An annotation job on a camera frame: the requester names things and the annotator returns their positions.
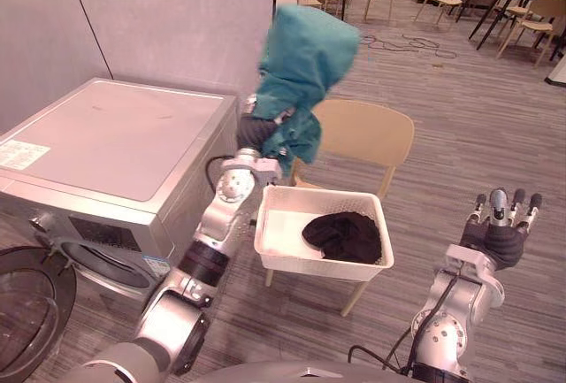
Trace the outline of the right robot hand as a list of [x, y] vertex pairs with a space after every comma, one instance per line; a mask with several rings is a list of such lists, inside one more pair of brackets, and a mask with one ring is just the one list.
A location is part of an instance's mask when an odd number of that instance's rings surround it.
[[489, 257], [496, 271], [516, 266], [543, 203], [542, 194], [534, 193], [521, 215], [525, 197], [523, 188], [515, 190], [511, 201], [505, 188], [478, 194], [459, 245]]

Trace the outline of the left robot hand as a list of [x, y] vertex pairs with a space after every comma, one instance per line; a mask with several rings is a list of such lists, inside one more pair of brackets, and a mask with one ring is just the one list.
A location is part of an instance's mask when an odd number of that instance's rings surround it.
[[250, 95], [243, 106], [242, 114], [236, 130], [238, 149], [254, 150], [258, 157], [264, 157], [263, 146], [277, 129], [296, 112], [289, 107], [273, 119], [256, 117], [253, 112], [257, 105], [256, 94]]

